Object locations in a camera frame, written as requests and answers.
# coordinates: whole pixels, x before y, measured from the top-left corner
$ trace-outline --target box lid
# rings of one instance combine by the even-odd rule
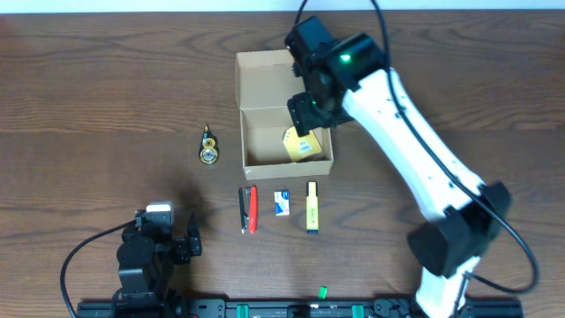
[[[236,101],[241,110],[286,107],[295,94],[305,91],[294,76],[294,59],[286,49],[236,55]]]

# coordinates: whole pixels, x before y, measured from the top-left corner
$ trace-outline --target yellow object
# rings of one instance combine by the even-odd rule
[[[306,188],[306,232],[318,234],[318,183],[308,182]]]
[[[289,152],[292,162],[298,162],[309,155],[319,154],[321,146],[313,131],[304,137],[298,137],[297,129],[291,127],[284,133],[282,143]]]

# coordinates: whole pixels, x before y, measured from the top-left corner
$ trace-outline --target green object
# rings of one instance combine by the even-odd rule
[[[364,318],[365,309],[363,305],[353,305],[351,306],[351,311],[353,312],[353,318]]]
[[[351,62],[351,55],[349,55],[349,54],[341,54],[341,55],[339,56],[339,59],[341,59],[342,62],[344,62],[344,63],[349,63],[349,62]]]
[[[249,306],[247,305],[237,305],[237,318],[249,318]]]
[[[320,293],[318,294],[318,299],[324,300],[328,294],[328,288],[326,286],[320,287]]]

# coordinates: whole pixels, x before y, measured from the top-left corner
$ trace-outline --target yellow highlighter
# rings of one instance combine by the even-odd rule
[[[308,182],[306,187],[306,232],[318,234],[318,183]]]

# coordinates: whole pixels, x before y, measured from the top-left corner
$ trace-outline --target yellow package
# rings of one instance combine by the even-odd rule
[[[298,137],[297,129],[291,127],[284,133],[282,143],[289,152],[292,162],[298,162],[309,155],[319,154],[321,146],[313,131],[304,137]]]

